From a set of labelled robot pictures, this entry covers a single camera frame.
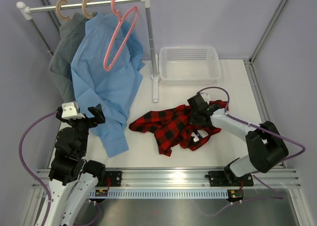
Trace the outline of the red black plaid shirt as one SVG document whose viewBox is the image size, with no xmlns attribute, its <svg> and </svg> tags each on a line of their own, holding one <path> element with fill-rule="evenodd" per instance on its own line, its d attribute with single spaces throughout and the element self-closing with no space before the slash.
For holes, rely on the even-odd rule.
<svg viewBox="0 0 317 226">
<path fill-rule="evenodd" d="M 195 151 L 205 145 L 213 135 L 220 133 L 221 129 L 192 125 L 191 113 L 192 108 L 187 105 L 162 111 L 149 111 L 129 124 L 129 129 L 152 133 L 161 155 L 171 156 L 172 147 L 176 145 Z"/>
</svg>

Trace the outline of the light blue shirt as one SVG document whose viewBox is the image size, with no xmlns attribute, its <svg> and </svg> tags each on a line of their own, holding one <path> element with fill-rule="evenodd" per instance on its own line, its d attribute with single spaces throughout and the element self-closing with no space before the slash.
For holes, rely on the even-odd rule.
<svg viewBox="0 0 317 226">
<path fill-rule="evenodd" d="M 104 57 L 117 23 L 115 15 L 101 12 L 87 21 L 85 36 L 71 62 L 79 108 L 88 114 L 89 107 L 102 106 L 106 121 L 92 132 L 100 138 L 110 158 L 129 149 L 124 129 L 143 79 L 140 70 L 144 66 L 143 47 L 132 32 L 113 68 L 104 70 Z"/>
</svg>

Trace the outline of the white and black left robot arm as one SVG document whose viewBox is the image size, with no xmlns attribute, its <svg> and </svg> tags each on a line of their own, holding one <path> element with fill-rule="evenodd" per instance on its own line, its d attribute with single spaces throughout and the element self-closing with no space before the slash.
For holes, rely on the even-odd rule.
<svg viewBox="0 0 317 226">
<path fill-rule="evenodd" d="M 89 130 L 105 123 L 102 106 L 89 107 L 92 117 L 80 113 L 76 102 L 64 103 L 55 117 L 68 127 L 56 136 L 55 155 L 49 172 L 49 192 L 39 219 L 46 226 L 72 226 L 95 186 L 106 181 L 104 164 L 85 161 Z"/>
</svg>

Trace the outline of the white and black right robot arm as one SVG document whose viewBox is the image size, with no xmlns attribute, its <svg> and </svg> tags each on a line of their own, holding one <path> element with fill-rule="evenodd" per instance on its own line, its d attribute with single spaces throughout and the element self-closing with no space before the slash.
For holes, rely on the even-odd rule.
<svg viewBox="0 0 317 226">
<path fill-rule="evenodd" d="M 243 178 L 256 171 L 266 173 L 288 156 L 289 151 L 272 122 L 247 123 L 230 116 L 227 105 L 209 104 L 199 93 L 189 98 L 188 104 L 192 125 L 220 128 L 246 143 L 248 154 L 230 162 L 217 179 L 219 183 L 240 186 Z"/>
</svg>

